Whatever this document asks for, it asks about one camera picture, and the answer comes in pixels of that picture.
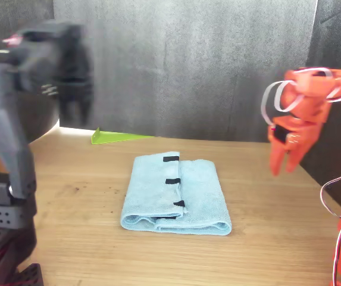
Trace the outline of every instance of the gray backdrop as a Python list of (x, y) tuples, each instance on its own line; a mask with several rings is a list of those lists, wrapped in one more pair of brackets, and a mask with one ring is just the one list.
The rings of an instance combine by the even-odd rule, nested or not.
[(56, 19), (86, 25), (92, 49), (95, 103), (83, 127), (266, 141), (261, 94), (305, 65), (316, 3), (54, 1)]

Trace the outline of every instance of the black tag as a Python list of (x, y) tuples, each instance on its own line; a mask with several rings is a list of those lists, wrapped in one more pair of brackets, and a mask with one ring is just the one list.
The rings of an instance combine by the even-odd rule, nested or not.
[(158, 216), (156, 219), (176, 219), (176, 216)]
[(179, 206), (179, 207), (184, 207), (184, 201), (183, 200), (182, 201), (178, 201), (176, 203), (173, 203), (173, 205)]
[(165, 184), (172, 185), (172, 184), (178, 184), (181, 182), (180, 178), (177, 179), (166, 179)]
[(179, 161), (180, 156), (168, 156), (164, 157), (164, 162), (170, 162), (170, 161)]

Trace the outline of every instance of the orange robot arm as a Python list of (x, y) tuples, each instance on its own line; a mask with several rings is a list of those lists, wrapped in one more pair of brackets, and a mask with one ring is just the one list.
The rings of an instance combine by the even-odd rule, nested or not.
[[(290, 106), (299, 97), (301, 100), (290, 111), (292, 115), (275, 117), (268, 127), (270, 167), (274, 175), (279, 174), (285, 153), (288, 153), (286, 170), (292, 172), (295, 169), (318, 140), (331, 104), (341, 101), (341, 70), (326, 69), (328, 72), (324, 73), (319, 69), (289, 70), (285, 74), (285, 80), (292, 84), (284, 87), (280, 98), (282, 106)], [(338, 271), (341, 273), (341, 255)]]

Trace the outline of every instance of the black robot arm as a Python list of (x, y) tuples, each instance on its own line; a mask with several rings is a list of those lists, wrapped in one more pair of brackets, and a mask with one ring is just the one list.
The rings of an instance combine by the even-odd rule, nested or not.
[(17, 116), (16, 92), (55, 98), (65, 121), (75, 102), (85, 123), (92, 76), (79, 25), (47, 21), (13, 37), (13, 45), (0, 52), (0, 159), (8, 171), (0, 173), (0, 285), (38, 286), (39, 265), (16, 271), (35, 247), (37, 212), (33, 156)]

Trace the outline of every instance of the towel fold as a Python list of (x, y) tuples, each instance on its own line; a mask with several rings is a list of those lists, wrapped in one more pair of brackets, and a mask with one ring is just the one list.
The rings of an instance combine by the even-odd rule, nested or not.
[(229, 234), (231, 220), (213, 162), (179, 161), (179, 152), (137, 157), (121, 225), (135, 231)]

